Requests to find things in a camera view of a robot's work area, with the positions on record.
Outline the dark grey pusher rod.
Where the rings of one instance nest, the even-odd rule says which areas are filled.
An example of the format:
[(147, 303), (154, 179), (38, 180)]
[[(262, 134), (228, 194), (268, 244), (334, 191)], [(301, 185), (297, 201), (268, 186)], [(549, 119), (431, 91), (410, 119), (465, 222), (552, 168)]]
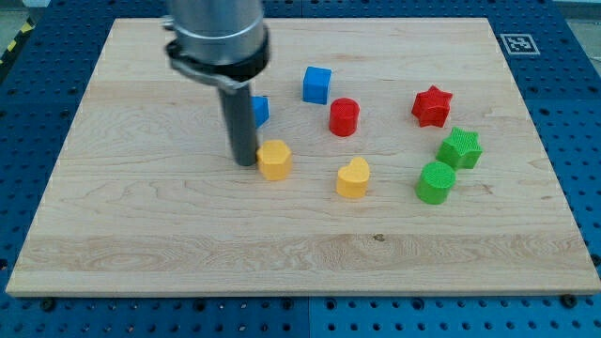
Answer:
[(250, 87), (218, 93), (233, 159), (240, 166), (254, 165), (257, 136)]

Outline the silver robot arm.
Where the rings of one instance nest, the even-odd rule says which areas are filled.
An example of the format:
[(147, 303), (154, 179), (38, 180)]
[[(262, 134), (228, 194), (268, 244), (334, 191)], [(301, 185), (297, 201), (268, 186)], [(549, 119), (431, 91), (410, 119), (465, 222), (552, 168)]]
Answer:
[(270, 61), (270, 31), (258, 0), (167, 0), (163, 28), (172, 69), (217, 89), (235, 163), (255, 164), (251, 80)]

